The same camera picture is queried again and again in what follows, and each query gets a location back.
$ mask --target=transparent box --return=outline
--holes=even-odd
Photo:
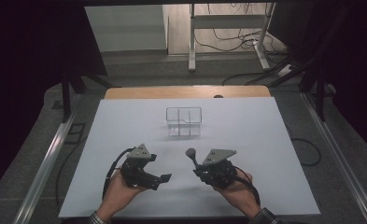
[[[201,107],[168,107],[168,132],[171,136],[199,136],[201,134]]]

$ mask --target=hand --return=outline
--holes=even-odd
[[[143,187],[128,187],[119,170],[110,178],[104,200],[96,214],[104,222],[108,222],[115,213],[126,207],[134,197],[146,189]]]
[[[253,179],[251,174],[246,173],[245,175],[238,169],[236,169],[236,172],[239,177],[245,180],[252,181]],[[256,204],[256,199],[252,191],[243,183],[234,181],[226,189],[216,187],[213,187],[213,189],[219,192],[230,205],[238,208],[249,219],[254,218],[261,211],[261,208]]]

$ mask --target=white wall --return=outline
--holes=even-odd
[[[162,6],[85,9],[101,52],[166,49]]]

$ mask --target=table leg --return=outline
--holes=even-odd
[[[259,41],[253,41],[253,44],[255,45],[254,48],[259,57],[261,67],[263,70],[270,69],[270,65],[268,64],[267,58],[265,57],[263,49],[262,49],[262,43],[264,41],[265,33],[267,32],[268,25],[270,24],[271,14],[273,13],[274,5],[275,3],[272,3],[270,7],[268,8],[267,12],[265,13],[264,23],[261,28]]]
[[[191,17],[190,17],[190,51],[189,51],[189,71],[195,71],[195,41],[194,41],[194,5],[191,4]]]

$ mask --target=plaid sleeve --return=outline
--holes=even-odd
[[[106,223],[96,215],[96,212],[93,212],[92,215],[90,216],[89,224],[106,224]]]
[[[283,224],[267,208],[263,208],[248,224]]]

